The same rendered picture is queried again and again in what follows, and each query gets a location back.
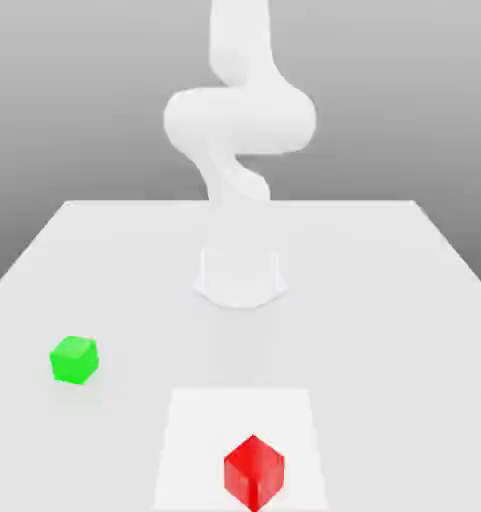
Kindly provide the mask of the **small green cube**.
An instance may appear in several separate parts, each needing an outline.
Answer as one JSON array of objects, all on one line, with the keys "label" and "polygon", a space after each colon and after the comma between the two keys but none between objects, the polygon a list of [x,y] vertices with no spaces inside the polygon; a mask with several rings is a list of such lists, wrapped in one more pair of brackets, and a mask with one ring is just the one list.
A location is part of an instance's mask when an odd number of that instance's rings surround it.
[{"label": "small green cube", "polygon": [[72,384],[84,384],[99,366],[97,344],[92,338],[67,336],[49,357],[54,379]]}]

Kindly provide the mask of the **small red cube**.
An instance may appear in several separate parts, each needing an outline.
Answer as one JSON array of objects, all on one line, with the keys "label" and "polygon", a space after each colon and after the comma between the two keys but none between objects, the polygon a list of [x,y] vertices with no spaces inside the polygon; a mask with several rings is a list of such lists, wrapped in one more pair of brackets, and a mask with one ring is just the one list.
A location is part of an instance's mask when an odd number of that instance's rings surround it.
[{"label": "small red cube", "polygon": [[224,457],[225,490],[250,512],[260,510],[282,489],[285,457],[251,435]]}]

